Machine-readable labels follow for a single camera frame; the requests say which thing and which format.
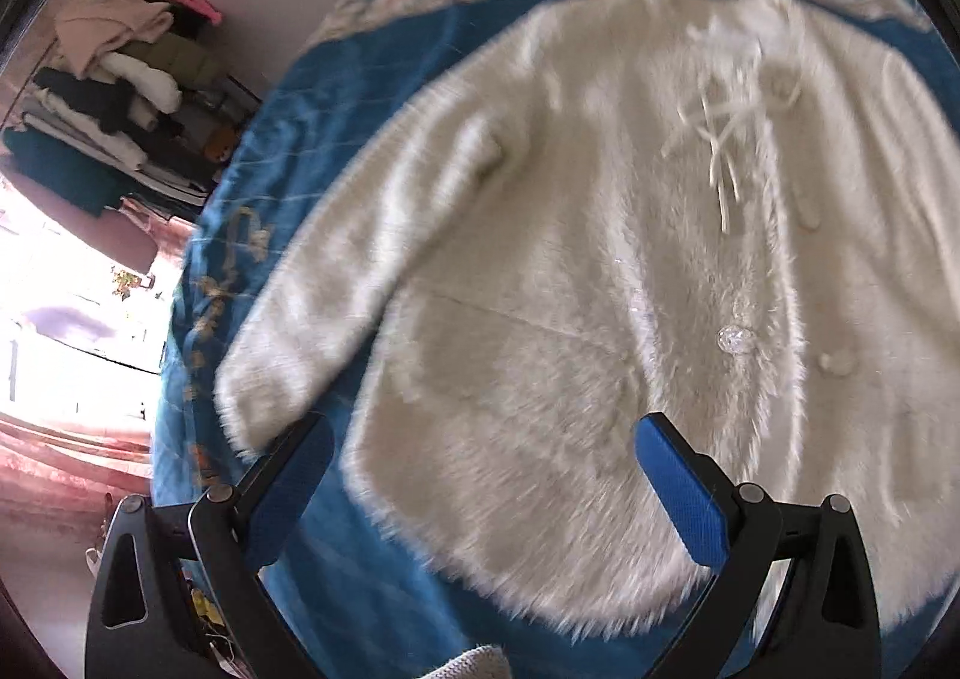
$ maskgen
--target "teal cloth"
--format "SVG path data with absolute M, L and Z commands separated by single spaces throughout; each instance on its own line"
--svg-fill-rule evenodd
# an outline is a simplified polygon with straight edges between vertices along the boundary
M 121 198 L 139 188 L 119 170 L 33 127 L 6 130 L 3 141 L 13 154 L 17 172 L 93 216 L 104 208 L 119 209 Z

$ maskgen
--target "white fur coat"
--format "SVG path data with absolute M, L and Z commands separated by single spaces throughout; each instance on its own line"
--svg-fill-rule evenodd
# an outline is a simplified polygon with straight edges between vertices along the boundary
M 216 398 L 263 447 L 386 310 L 344 474 L 436 567 L 659 618 L 702 572 L 632 455 L 657 410 L 734 482 L 843 492 L 890 625 L 960 564 L 958 246 L 960 150 L 892 49 L 791 0 L 565 0 L 354 158 Z

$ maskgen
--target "drawstring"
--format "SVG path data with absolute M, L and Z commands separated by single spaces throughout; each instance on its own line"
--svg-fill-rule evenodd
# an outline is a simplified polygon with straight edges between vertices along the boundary
M 733 163 L 728 151 L 724 146 L 728 139 L 733 135 L 733 131 L 740 125 L 747 116 L 756 115 L 760 107 L 767 107 L 767 110 L 783 112 L 792 107 L 800 97 L 800 79 L 790 88 L 786 86 L 773 86 L 770 97 L 768 98 L 750 98 L 746 100 L 730 100 L 712 105 L 707 100 L 707 86 L 701 83 L 700 86 L 700 106 L 702 112 L 687 112 L 683 107 L 678 107 L 677 113 L 680 115 L 680 123 L 684 127 L 692 128 L 697 136 L 707 141 L 710 147 L 709 172 L 707 179 L 709 186 L 716 191 L 717 202 L 720 204 L 720 230 L 726 235 L 730 231 L 730 199 L 728 195 L 733 192 L 733 201 L 740 202 L 740 179 L 736 172 L 736 165 Z M 717 131 L 717 121 L 727 117 L 727 123 L 720 131 Z M 675 133 L 670 139 L 667 139 L 661 155 L 667 155 L 679 141 L 680 132 Z M 724 177 L 724 168 L 726 176 L 730 179 L 730 189 L 728 189 L 727 179 Z

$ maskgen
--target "knitted sleeve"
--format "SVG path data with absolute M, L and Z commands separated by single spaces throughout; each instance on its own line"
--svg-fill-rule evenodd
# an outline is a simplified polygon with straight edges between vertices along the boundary
M 347 166 L 291 241 L 216 375 L 234 447 L 262 447 L 347 365 L 404 277 L 515 152 L 533 67 L 508 32 L 418 93 Z M 501 129 L 509 129 L 504 139 Z

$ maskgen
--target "bed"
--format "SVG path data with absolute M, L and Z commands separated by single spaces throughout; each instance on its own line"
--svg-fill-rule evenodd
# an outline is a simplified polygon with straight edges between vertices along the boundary
M 542 1 L 340 0 L 323 21 L 244 135 L 188 247 L 152 448 L 155 502 L 195 500 L 245 470 L 218 422 L 214 372 L 316 201 L 413 93 Z M 904 53 L 960 131 L 960 71 L 914 0 L 810 1 Z M 368 345 L 312 408 L 338 447 Z M 335 463 L 261 577 L 331 679 L 421 675 L 477 644 L 501 644 L 520 677 L 637 676 L 685 614 L 612 639 L 509 618 L 383 537 L 344 493 Z M 884 676 L 901 675 L 951 599 L 904 613 L 884 634 Z M 730 666 L 749 649 L 743 639 Z

